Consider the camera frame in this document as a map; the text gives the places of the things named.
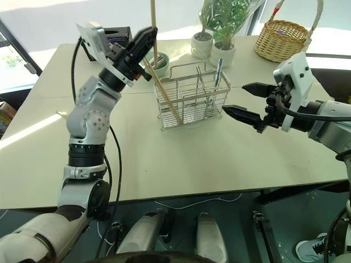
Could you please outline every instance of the sneaker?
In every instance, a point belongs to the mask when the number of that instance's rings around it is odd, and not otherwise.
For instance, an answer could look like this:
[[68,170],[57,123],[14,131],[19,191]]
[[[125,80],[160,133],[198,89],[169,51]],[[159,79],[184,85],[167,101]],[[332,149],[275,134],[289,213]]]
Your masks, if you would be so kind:
[[327,233],[321,233],[314,240],[299,242],[296,247],[296,255],[303,262],[313,262],[324,258],[324,239]]

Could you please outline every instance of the cardboard box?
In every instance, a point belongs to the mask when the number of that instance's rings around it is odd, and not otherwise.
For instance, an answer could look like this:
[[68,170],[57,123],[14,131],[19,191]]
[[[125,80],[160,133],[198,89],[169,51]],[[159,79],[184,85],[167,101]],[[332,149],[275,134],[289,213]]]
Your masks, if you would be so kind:
[[17,110],[15,110],[7,102],[0,101],[0,137],[5,133],[7,127],[13,117],[15,117]]

